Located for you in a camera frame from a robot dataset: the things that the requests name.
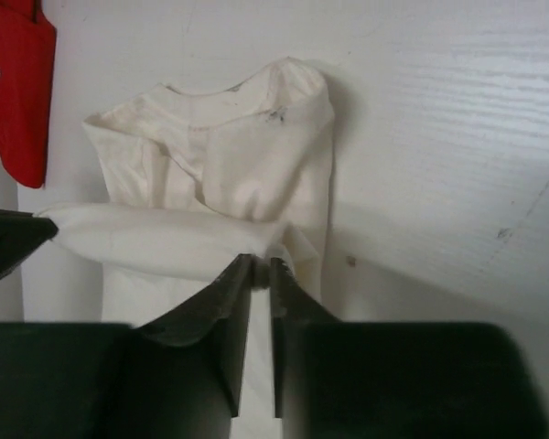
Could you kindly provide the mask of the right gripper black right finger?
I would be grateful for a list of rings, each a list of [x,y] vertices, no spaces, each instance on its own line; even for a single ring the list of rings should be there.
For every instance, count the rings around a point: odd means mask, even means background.
[[[509,334],[479,322],[347,322],[269,267],[274,414],[286,438],[549,438]]]

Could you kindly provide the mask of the white t-shirt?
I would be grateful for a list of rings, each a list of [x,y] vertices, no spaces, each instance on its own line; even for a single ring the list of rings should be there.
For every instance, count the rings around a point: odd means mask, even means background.
[[[319,297],[333,124],[324,76],[298,59],[214,94],[158,85],[83,123],[108,201],[41,217],[102,265],[106,322],[163,315],[241,253],[284,259]]]

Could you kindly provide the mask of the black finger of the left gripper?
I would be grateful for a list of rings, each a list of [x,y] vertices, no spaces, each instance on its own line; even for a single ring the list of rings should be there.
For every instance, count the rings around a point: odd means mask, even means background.
[[[58,232],[51,219],[0,209],[0,281]]]

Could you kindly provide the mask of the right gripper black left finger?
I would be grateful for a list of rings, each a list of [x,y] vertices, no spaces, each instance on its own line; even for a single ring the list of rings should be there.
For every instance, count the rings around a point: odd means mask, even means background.
[[[0,438],[226,438],[252,259],[141,327],[0,323]]]

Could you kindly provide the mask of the red t-shirt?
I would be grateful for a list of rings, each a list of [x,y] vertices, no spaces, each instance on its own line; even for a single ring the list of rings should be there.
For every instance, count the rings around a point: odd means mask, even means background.
[[[40,1],[0,1],[0,159],[30,188],[46,180],[56,41]]]

